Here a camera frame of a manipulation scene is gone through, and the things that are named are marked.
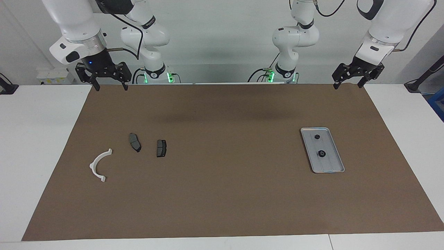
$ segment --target silver tray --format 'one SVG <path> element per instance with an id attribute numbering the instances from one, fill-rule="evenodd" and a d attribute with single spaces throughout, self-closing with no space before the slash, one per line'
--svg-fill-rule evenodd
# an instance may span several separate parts
<path id="1" fill-rule="evenodd" d="M 315 173 L 342 173 L 341 157 L 328 128 L 302 128 L 302 138 Z"/>

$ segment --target curved white part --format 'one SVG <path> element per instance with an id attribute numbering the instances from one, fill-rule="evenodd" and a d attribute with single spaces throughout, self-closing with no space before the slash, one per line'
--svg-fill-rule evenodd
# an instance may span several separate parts
<path id="1" fill-rule="evenodd" d="M 95 176 L 99 177 L 100 180 L 101 180 L 102 182 L 105 182 L 106 177 L 103 176 L 103 175 L 98 174 L 98 173 L 96 172 L 95 168 L 97 167 L 97 163 L 98 163 L 100 160 L 102 160 L 105 156 L 108 156 L 108 155 L 111 155 L 111 154 L 112 154 L 112 149 L 109 149 L 108 151 L 101 153 L 101 154 L 100 154 L 98 157 L 96 157 L 95 160 L 89 165 L 89 168 L 92 170 L 92 173 L 93 173 Z"/>

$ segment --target brown mat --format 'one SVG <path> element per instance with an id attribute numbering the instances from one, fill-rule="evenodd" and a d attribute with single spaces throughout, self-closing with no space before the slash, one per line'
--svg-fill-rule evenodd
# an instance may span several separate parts
<path id="1" fill-rule="evenodd" d="M 311 172 L 300 128 L 316 126 L 344 173 Z M 102 183 L 89 164 L 108 148 Z M 89 93 L 23 240 L 443 230 L 363 89 L 113 85 Z"/>

